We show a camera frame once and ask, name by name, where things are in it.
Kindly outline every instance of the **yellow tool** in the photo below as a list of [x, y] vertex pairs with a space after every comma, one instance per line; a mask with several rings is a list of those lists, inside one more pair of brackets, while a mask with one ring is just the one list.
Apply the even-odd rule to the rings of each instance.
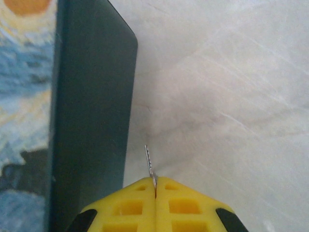
[[248, 232], [226, 204], [153, 172], [85, 207], [67, 232]]

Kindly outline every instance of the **painting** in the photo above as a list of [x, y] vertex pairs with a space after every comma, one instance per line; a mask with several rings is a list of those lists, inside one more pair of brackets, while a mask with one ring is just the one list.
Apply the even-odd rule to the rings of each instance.
[[43, 231], [56, 0], [0, 0], [0, 231]]

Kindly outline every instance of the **orange sun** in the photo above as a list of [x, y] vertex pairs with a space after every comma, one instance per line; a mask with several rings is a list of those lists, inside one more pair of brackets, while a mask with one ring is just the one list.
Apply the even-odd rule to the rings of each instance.
[[20, 16], [45, 12], [51, 0], [4, 0], [5, 5]]

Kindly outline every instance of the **white marble surface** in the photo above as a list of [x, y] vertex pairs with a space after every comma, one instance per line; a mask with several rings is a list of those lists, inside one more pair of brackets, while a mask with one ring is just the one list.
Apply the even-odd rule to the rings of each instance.
[[309, 2], [111, 2], [139, 41], [124, 185], [147, 143], [249, 231], [308, 231]]

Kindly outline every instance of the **dark green board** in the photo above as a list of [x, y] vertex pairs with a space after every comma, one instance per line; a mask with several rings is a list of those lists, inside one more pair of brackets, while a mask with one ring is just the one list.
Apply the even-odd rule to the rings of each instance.
[[59, 0], [45, 230], [122, 187], [137, 39], [106, 0]]

